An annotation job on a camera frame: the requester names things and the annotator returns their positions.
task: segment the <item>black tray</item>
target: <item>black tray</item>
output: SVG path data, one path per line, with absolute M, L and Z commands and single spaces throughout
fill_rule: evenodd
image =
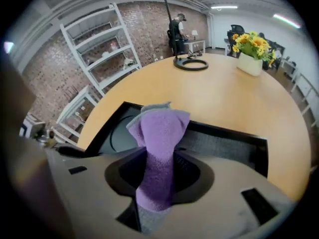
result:
M 126 125 L 140 113 L 141 108 L 140 105 L 122 103 L 94 137 L 85 151 L 85 156 L 112 155 L 137 147 Z M 250 166 L 265 177 L 268 174 L 267 140 L 257 135 L 191 120 L 183 139 L 176 148 L 236 160 Z

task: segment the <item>black cable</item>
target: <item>black cable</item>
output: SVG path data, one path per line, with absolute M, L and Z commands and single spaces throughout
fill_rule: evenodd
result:
M 129 118 L 129 117 L 135 117 L 135 116 L 134 116 L 134 115 L 129 115 L 129 116 L 126 116 L 126 117 L 120 119 L 120 120 L 117 122 L 117 124 L 113 127 L 113 129 L 112 129 L 112 131 L 111 131 L 111 133 L 110 133 L 110 146 L 111 146 L 111 148 L 112 148 L 115 152 L 117 152 L 117 151 L 114 149 L 113 144 L 112 144 L 112 136 L 113 136 L 114 130 L 116 129 L 116 127 L 117 127 L 123 120 L 125 120 L 125 119 L 127 119 L 127 118 Z

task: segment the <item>white vase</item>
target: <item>white vase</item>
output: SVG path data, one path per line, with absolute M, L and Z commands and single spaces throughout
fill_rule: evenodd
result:
M 261 59 L 256 60 L 244 53 L 240 53 L 237 68 L 252 76 L 258 76 L 263 69 L 263 61 Z

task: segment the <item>round table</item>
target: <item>round table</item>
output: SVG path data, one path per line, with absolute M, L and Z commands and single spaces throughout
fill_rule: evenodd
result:
M 152 63 L 115 85 L 92 110 L 77 146 L 86 149 L 124 102 L 139 105 L 171 101 L 190 119 L 264 137 L 268 141 L 268 181 L 290 199 L 307 186 L 311 147 L 305 121 L 288 92 L 270 75 L 253 77 L 236 68 L 237 59 L 203 54 L 209 68 L 183 71 L 173 58 Z

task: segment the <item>fluorescent light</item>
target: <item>fluorescent light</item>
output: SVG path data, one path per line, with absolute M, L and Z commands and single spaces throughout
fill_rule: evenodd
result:
M 213 6 L 212 9 L 237 9 L 236 5 Z
M 282 17 L 282 16 L 280 16 L 278 14 L 274 14 L 273 17 L 277 18 L 277 19 L 280 19 L 280 20 L 284 21 L 285 23 L 288 23 L 289 25 L 294 26 L 295 28 L 300 28 L 300 26 L 298 24 L 296 24 L 296 23 L 292 22 L 291 20 L 289 20 L 289 19 L 287 19 L 285 17 Z
M 4 42 L 4 51 L 6 52 L 6 54 L 10 53 L 13 46 L 14 46 L 13 42 Z

